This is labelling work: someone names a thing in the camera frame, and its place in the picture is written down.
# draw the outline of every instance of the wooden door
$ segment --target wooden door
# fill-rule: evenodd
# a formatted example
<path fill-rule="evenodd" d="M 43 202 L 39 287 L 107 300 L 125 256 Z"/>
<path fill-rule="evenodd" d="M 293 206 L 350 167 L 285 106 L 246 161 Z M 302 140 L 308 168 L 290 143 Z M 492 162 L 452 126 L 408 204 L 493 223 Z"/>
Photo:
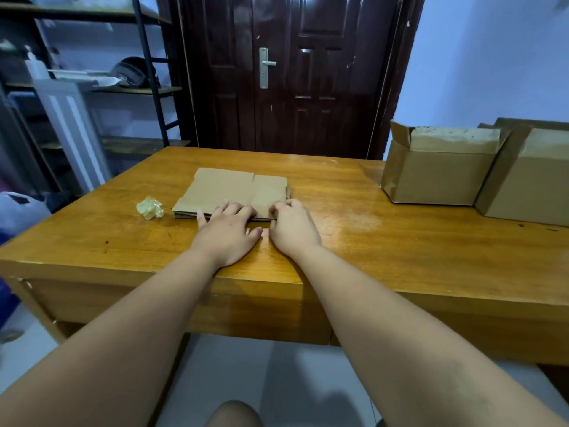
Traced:
<path fill-rule="evenodd" d="M 254 150 L 251 0 L 183 0 L 200 146 Z"/>
<path fill-rule="evenodd" d="M 396 3 L 253 0 L 257 150 L 365 158 Z"/>
<path fill-rule="evenodd" d="M 200 144 L 365 158 L 396 3 L 189 0 Z"/>

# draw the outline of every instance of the left hand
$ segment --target left hand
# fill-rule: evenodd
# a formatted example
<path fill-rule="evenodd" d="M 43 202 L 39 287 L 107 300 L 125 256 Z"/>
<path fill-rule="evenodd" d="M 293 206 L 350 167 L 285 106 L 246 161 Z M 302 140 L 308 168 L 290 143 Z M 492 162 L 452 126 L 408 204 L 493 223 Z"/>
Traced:
<path fill-rule="evenodd" d="M 192 250 L 211 257 L 217 268 L 235 264 L 257 243 L 263 228 L 255 228 L 245 234 L 247 221 L 257 215 L 251 205 L 237 202 L 217 207 L 206 221 L 202 210 L 197 212 L 198 232 L 192 242 Z"/>

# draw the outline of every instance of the door handle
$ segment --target door handle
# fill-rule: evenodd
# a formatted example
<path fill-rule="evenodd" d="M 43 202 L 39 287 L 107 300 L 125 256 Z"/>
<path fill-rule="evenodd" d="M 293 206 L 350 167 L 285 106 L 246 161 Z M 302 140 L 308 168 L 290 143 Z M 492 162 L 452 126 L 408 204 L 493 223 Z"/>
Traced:
<path fill-rule="evenodd" d="M 276 61 L 268 60 L 268 48 L 259 48 L 259 88 L 268 88 L 268 67 L 276 66 Z"/>

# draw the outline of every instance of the desk top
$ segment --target desk top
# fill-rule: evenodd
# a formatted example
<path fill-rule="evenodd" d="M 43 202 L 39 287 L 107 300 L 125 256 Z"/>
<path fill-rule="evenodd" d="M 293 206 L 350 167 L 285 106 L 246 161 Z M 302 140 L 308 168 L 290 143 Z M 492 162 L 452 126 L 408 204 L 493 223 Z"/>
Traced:
<path fill-rule="evenodd" d="M 484 309 L 500 315 L 507 302 L 514 316 L 529 303 L 539 318 L 569 321 L 569 229 L 491 219 L 467 207 L 394 205 L 378 186 L 383 162 L 372 160 L 169 147 L 0 248 L 0 274 L 140 284 L 190 246 L 196 221 L 174 219 L 171 208 L 199 167 L 288 177 L 324 246 L 412 300 L 427 296 L 423 304 L 441 308 L 442 300 L 445 310 L 461 312 L 486 300 Z M 146 196 L 163 203 L 162 219 L 137 213 Z M 216 282 L 247 294 L 308 296 L 267 232 Z"/>

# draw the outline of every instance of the crumpled plastic wrap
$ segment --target crumpled plastic wrap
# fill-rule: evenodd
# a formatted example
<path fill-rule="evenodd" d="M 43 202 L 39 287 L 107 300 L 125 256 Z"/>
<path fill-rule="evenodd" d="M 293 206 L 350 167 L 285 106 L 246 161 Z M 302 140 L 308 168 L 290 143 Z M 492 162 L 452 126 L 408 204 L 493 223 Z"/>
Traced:
<path fill-rule="evenodd" d="M 137 204 L 137 211 L 143 215 L 146 220 L 152 220 L 154 217 L 161 218 L 164 215 L 162 204 L 148 196 L 144 201 Z"/>

